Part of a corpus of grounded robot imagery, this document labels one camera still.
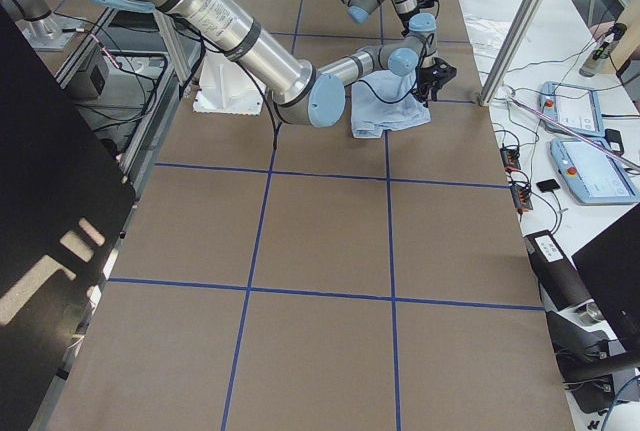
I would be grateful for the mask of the spare robot base joint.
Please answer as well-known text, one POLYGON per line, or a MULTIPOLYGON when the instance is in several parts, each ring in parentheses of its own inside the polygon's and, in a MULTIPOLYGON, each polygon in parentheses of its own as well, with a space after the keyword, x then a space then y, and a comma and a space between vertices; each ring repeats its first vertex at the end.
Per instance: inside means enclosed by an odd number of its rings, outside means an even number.
POLYGON ((14 22, 25 21, 22 34, 36 51, 62 51, 82 30, 82 21, 53 13, 45 0, 1 0, 14 22))

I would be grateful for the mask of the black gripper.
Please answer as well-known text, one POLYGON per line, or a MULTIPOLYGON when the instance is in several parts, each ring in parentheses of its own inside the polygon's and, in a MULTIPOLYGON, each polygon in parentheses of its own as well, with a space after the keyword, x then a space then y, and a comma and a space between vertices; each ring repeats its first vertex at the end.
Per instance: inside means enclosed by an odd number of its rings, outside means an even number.
POLYGON ((428 107, 431 100, 438 100, 440 90, 455 77, 456 68, 436 57, 431 66, 418 71, 415 95, 421 96, 422 104, 428 107))

